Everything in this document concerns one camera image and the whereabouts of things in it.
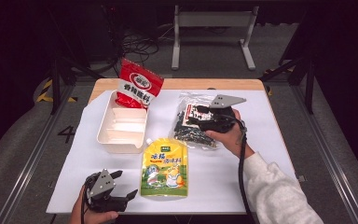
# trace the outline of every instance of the white paper sheet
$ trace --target white paper sheet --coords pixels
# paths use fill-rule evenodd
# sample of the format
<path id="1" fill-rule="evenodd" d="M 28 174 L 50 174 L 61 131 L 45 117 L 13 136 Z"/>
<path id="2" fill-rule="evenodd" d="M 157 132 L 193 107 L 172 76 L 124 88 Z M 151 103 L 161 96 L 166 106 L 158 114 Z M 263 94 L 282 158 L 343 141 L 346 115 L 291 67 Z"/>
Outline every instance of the white paper sheet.
<path id="1" fill-rule="evenodd" d="M 167 137 L 176 116 L 181 91 L 163 90 L 149 107 L 145 139 Z M 282 171 L 296 178 L 281 132 L 264 91 L 191 91 L 246 98 L 234 105 L 248 128 L 248 144 L 266 162 L 275 161 Z M 115 181 L 114 196 L 125 196 L 140 188 L 143 154 L 109 154 L 97 142 L 97 133 L 111 91 L 105 91 L 83 111 L 71 150 L 62 167 L 47 213 L 71 213 L 86 177 L 107 169 L 122 170 Z M 238 183 L 238 158 L 225 148 L 188 151 L 188 196 L 185 198 L 142 197 L 128 203 L 128 214 L 243 214 Z"/>

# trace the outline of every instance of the wooden table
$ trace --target wooden table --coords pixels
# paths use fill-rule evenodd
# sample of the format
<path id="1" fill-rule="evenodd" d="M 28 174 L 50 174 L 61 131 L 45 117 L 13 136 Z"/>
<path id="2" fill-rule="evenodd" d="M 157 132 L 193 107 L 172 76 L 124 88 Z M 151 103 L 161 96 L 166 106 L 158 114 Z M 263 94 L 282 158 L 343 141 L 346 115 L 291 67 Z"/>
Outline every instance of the wooden table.
<path id="1" fill-rule="evenodd" d="M 101 78 L 95 83 L 89 103 L 101 93 L 115 90 L 118 87 L 118 78 Z M 162 85 L 163 90 L 264 90 L 263 83 L 258 79 L 223 79 L 223 78 L 166 78 Z"/>

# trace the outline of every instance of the cartoon illustration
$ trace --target cartoon illustration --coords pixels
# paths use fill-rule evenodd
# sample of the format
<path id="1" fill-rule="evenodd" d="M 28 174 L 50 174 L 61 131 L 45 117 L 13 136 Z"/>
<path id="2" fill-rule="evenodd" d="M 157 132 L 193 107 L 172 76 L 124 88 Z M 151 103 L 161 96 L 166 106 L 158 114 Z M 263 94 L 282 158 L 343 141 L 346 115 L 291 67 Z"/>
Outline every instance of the cartoon illustration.
<path id="1" fill-rule="evenodd" d="M 150 165 L 147 167 L 146 175 L 147 175 L 147 184 L 154 185 L 158 183 L 158 171 L 159 168 L 157 165 Z"/>
<path id="2" fill-rule="evenodd" d="M 173 167 L 169 168 L 166 174 L 167 183 L 166 185 L 169 188 L 180 188 L 185 184 L 180 171 L 179 165 L 175 164 Z"/>

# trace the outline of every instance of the white sleeve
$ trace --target white sleeve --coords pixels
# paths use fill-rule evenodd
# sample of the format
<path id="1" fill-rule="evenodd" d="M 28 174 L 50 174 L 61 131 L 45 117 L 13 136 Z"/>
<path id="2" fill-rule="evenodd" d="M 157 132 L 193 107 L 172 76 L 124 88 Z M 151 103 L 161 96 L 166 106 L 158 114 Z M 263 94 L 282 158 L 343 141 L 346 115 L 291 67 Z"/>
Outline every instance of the white sleeve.
<path id="1" fill-rule="evenodd" d="M 248 178 L 248 202 L 260 223 L 323 223 L 307 203 L 298 182 L 285 175 L 275 162 L 266 164 L 255 153 L 244 161 L 243 171 Z"/>

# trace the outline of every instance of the yellow pouch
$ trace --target yellow pouch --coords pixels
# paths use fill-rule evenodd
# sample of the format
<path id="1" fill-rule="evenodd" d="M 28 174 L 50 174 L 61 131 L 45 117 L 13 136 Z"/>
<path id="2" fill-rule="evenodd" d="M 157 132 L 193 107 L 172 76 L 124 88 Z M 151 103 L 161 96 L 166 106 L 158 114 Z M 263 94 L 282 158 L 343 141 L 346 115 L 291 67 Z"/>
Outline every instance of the yellow pouch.
<path id="1" fill-rule="evenodd" d="M 187 196 L 187 146 L 159 138 L 145 150 L 142 165 L 142 196 Z"/>

